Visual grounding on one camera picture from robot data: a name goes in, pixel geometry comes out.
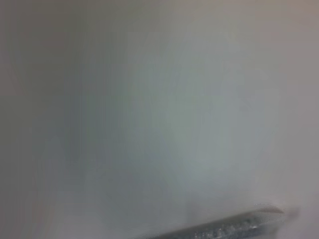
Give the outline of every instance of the gray surface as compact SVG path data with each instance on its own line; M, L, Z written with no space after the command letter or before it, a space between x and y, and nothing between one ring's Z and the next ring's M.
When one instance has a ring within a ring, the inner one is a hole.
M256 203L301 208L281 239L318 237L316 1L0 12L1 238L125 239Z

